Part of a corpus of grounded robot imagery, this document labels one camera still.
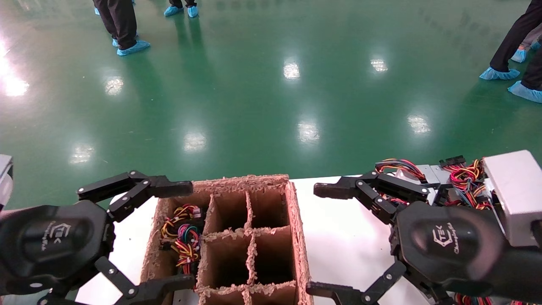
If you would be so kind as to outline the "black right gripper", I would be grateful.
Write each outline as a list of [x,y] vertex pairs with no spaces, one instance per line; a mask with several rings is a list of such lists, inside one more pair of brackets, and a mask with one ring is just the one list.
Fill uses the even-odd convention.
[[[540,249],[510,245],[492,211],[429,206],[428,188],[383,172],[318,182],[313,193],[320,198],[357,199],[382,223],[394,224],[398,257],[412,274],[412,283],[469,297],[541,302]],[[392,199],[411,204],[400,207]],[[406,273],[405,264],[394,262],[366,291],[309,282],[306,293],[333,299],[337,305],[377,305]]]

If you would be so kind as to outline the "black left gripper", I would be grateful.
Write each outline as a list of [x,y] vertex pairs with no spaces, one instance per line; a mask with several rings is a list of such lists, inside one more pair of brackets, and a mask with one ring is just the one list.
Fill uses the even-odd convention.
[[[122,296],[115,305],[161,305],[169,293],[191,290],[195,278],[177,274],[135,285],[108,257],[114,222],[122,222],[152,197],[192,195],[191,181],[170,181],[132,170],[81,187],[71,206],[36,206],[1,213],[1,295],[81,288],[98,271]],[[95,203],[122,195],[108,208]]]

